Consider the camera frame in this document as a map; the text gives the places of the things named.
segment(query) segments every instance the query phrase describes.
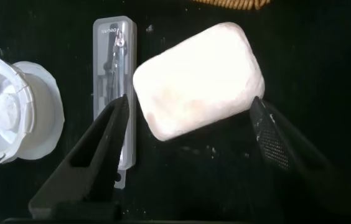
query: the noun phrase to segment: black table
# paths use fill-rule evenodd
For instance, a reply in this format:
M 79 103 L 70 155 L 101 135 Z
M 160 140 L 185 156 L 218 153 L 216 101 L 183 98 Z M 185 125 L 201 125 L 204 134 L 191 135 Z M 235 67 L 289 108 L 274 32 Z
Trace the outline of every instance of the black table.
M 0 221 L 29 216 L 28 201 L 91 124 L 93 23 L 121 15 L 137 24 L 138 64 L 219 22 L 239 24 L 266 100 L 351 174 L 351 0 L 275 0 L 260 11 L 181 0 L 0 1 L 0 58 L 44 66 L 65 110 L 51 154 L 0 165 Z M 115 192 L 125 219 L 250 219 L 241 167 L 255 138 L 246 113 L 169 142 L 152 136 L 140 109 L 137 122 L 137 164 Z

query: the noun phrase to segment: woven basket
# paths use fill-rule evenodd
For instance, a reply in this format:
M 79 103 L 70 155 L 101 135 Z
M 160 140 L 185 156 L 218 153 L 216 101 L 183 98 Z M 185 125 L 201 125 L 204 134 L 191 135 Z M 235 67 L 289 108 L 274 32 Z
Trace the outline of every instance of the woven basket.
M 211 4 L 214 6 L 225 7 L 229 9 L 251 9 L 253 6 L 256 9 L 260 9 L 265 4 L 268 4 L 271 0 L 193 0 L 196 2 L 202 2 L 205 4 Z

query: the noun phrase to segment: white soap bar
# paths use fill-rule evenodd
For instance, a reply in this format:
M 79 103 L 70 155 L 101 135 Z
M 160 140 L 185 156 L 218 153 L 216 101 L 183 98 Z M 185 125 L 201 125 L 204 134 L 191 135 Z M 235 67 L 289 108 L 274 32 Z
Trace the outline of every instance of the white soap bar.
M 153 135 L 172 139 L 248 110 L 264 79 L 240 26 L 217 24 L 144 62 L 134 89 Z

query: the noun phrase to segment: clear plastic case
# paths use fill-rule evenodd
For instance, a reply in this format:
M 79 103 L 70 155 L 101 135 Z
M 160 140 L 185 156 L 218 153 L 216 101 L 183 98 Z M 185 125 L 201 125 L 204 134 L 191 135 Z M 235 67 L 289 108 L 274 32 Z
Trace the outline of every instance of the clear plastic case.
M 130 119 L 124 137 L 118 172 L 124 187 L 125 170 L 135 164 L 136 96 L 133 74 L 136 68 L 136 24 L 126 16 L 98 19 L 93 26 L 94 119 L 112 100 L 127 94 Z

